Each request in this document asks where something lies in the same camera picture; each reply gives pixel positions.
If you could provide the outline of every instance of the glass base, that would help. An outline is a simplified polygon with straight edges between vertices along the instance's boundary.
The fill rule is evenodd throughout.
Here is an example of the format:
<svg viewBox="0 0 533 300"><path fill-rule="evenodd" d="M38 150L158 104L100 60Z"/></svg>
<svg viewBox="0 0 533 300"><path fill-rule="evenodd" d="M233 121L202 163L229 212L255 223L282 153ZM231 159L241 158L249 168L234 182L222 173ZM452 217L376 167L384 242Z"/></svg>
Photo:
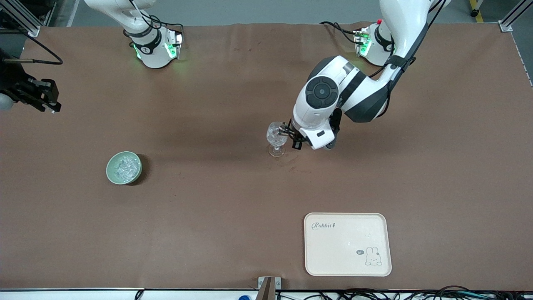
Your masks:
<svg viewBox="0 0 533 300"><path fill-rule="evenodd" d="M283 148L283 146L274 147L272 145L269 145L268 153L274 157L280 157L285 153L285 148Z"/></svg>

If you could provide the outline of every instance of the table surface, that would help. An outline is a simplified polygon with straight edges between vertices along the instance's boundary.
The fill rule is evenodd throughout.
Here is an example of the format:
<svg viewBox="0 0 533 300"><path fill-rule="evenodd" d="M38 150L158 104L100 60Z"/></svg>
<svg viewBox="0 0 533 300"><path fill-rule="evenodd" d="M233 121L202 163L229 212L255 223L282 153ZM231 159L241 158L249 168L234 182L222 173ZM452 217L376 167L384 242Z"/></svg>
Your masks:
<svg viewBox="0 0 533 300"><path fill-rule="evenodd" d="M267 154L309 72L341 54L331 28L185 29L182 60L148 69L120 28L43 28L65 61L59 114L1 117L0 287L533 289L533 91L496 24L434 25L371 123L344 118L333 151ZM27 43L24 57L47 58ZM117 152L143 175L117 186ZM312 277L310 212L379 212L392 273Z"/></svg>

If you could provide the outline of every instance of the bowl of ice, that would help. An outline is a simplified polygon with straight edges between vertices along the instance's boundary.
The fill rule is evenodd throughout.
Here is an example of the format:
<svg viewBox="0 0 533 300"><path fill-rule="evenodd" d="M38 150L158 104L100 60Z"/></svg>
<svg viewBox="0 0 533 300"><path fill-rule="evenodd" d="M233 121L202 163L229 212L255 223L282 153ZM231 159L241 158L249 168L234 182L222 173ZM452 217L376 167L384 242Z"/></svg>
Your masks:
<svg viewBox="0 0 533 300"><path fill-rule="evenodd" d="M130 151L115 154L106 167L107 178L114 184L130 184L137 180L141 171L140 158Z"/></svg>

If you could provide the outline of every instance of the white tray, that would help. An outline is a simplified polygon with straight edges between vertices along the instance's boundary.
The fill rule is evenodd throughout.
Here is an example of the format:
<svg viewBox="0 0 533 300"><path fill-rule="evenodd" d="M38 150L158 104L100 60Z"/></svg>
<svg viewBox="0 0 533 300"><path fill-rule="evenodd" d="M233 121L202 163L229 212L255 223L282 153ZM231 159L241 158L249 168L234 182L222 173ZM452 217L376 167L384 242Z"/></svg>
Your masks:
<svg viewBox="0 0 533 300"><path fill-rule="evenodd" d="M312 212L304 220L305 269L312 276L387 276L392 271L381 214Z"/></svg>

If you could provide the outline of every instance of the light green bowl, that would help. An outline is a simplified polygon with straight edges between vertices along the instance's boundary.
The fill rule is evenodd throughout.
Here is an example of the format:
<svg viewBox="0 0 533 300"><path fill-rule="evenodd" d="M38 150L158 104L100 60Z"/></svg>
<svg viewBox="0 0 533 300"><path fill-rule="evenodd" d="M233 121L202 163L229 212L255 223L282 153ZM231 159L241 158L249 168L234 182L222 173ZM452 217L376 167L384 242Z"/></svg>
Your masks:
<svg viewBox="0 0 533 300"><path fill-rule="evenodd" d="M138 163L138 165L136 165L137 173L131 179L125 179L119 176L118 174L118 168L120 167L120 164L123 163L124 160L126 159L132 159L135 161L135 163ZM137 154L130 152L130 151L123 151L123 152L115 154L113 157L111 157L106 167L107 179L109 179L109 181L111 181L114 184L130 184L136 181L139 178L139 176L141 176L141 172L142 172L141 159L137 156Z"/></svg>

